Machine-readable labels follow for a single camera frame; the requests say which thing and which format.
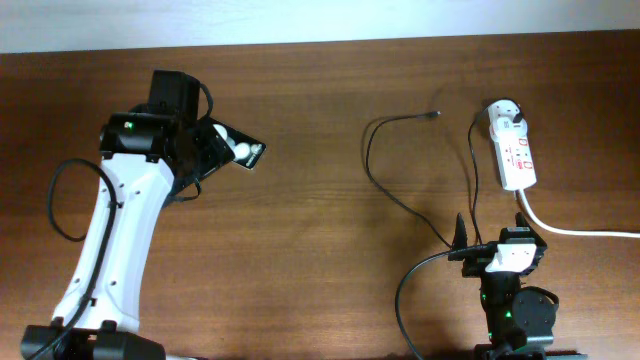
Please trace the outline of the black smartphone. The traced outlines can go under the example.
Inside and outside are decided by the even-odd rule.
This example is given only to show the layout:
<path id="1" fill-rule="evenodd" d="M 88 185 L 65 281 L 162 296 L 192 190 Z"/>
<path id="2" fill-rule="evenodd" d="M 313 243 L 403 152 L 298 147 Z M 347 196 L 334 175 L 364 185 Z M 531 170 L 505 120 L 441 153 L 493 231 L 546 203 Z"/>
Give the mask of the black smartphone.
<path id="1" fill-rule="evenodd" d="M 212 117 L 207 117 L 205 123 L 211 125 L 226 142 L 234 156 L 234 164 L 249 171 L 255 169 L 267 150 L 264 142 Z"/>

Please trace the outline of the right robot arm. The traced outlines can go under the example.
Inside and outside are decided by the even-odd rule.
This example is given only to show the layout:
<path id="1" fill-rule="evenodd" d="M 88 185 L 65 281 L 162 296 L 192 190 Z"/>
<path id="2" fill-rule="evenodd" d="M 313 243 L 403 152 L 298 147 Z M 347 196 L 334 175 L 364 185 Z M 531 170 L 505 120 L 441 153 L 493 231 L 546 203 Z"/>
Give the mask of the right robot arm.
<path id="1" fill-rule="evenodd" d="M 539 265 L 547 243 L 523 214 L 515 219 L 516 225 L 502 229 L 498 240 L 470 246 L 464 220 L 456 218 L 448 259 L 462 263 L 463 277 L 480 280 L 488 329 L 489 342 L 473 350 L 476 359 L 544 359 L 554 341 L 558 296 L 522 282 Z"/>

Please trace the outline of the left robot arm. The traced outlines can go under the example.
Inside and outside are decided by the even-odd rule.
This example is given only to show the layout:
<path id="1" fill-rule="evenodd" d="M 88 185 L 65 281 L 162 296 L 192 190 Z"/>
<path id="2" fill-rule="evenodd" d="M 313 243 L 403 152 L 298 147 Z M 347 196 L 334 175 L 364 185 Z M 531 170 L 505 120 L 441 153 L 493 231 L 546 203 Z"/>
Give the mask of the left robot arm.
<path id="1" fill-rule="evenodd" d="M 113 114 L 100 134 L 101 160 L 81 160 L 99 177 L 89 229 L 71 282 L 47 326 L 29 325 L 25 359 L 166 359 L 139 335 L 141 283 L 160 212 L 187 201 L 183 190 L 231 162 L 234 153 L 199 99 L 198 79 L 157 70 L 148 100 Z"/>

